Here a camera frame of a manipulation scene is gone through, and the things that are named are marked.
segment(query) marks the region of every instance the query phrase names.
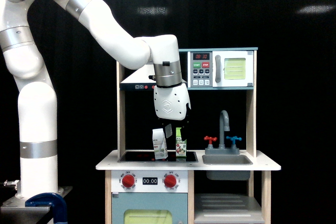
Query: white countertop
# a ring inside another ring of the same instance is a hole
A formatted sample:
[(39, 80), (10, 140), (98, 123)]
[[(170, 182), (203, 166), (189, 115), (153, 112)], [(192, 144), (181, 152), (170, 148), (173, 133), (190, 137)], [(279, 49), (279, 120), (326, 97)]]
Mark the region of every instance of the white countertop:
[(257, 151), (257, 157), (252, 157), (246, 150), (240, 150), (240, 155), (247, 156), (252, 165), (206, 165), (202, 156), (204, 151), (193, 151), (197, 155), (197, 163), (189, 162), (124, 162), (118, 163), (117, 150), (112, 151), (98, 165), (97, 170), (281, 170), (281, 166), (271, 160), (261, 151)]

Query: gray faucet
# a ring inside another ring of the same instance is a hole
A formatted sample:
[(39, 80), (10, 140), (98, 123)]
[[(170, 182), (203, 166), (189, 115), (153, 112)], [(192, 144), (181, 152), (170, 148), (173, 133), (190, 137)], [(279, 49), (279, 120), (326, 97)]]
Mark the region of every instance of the gray faucet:
[(236, 145), (232, 148), (225, 148), (224, 132), (230, 131), (229, 116), (226, 110), (222, 110), (219, 116), (219, 147), (213, 148), (212, 144), (205, 149), (206, 155), (239, 155), (239, 149)]
[(225, 149), (224, 131), (230, 131), (229, 115), (227, 114), (226, 110), (222, 110), (221, 115), (219, 116), (219, 147), (218, 149)]

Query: blue faucet handle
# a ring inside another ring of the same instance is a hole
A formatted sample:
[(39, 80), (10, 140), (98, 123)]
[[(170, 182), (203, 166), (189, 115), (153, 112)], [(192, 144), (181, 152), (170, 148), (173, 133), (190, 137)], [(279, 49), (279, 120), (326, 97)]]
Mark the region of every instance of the blue faucet handle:
[(236, 140), (241, 141), (242, 138), (237, 136), (227, 136), (226, 139), (230, 139), (232, 144), (236, 144)]

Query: green button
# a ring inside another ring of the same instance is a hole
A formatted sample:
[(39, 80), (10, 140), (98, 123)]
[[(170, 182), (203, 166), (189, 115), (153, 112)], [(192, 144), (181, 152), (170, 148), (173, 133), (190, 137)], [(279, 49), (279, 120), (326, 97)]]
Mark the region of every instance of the green button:
[(194, 62), (194, 68), (201, 68), (200, 62)]

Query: juice carton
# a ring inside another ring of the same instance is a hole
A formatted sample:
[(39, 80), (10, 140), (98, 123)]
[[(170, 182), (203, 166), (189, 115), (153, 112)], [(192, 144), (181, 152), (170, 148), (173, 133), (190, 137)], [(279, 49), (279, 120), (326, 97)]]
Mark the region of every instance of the juice carton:
[(181, 138), (181, 128), (176, 128), (176, 158), (187, 157), (187, 139)]

